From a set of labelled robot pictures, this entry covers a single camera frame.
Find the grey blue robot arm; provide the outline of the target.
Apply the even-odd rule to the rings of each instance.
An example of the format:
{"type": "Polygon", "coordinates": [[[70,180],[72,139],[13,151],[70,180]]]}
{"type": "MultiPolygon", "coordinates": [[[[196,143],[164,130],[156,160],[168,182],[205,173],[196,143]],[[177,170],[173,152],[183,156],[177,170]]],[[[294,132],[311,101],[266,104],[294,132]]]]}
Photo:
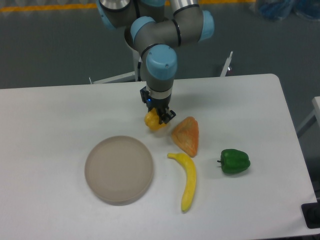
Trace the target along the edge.
{"type": "Polygon", "coordinates": [[[167,124],[176,115],[169,107],[178,69],[175,48],[211,38],[212,14],[196,0],[170,1],[172,19],[165,18],[163,0],[98,0],[96,6],[108,29],[129,29],[141,59],[139,76],[146,83],[140,90],[142,102],[156,112],[159,124],[167,124]]]}

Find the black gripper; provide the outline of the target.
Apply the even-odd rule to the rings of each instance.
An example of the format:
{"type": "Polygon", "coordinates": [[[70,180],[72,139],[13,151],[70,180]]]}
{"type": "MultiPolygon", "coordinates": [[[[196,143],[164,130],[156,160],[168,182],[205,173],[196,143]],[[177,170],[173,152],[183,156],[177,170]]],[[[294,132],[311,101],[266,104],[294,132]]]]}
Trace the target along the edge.
{"type": "Polygon", "coordinates": [[[158,92],[145,86],[140,90],[141,100],[146,104],[148,113],[157,114],[160,125],[169,123],[176,116],[176,113],[169,109],[171,94],[172,88],[167,91],[158,92]]]}

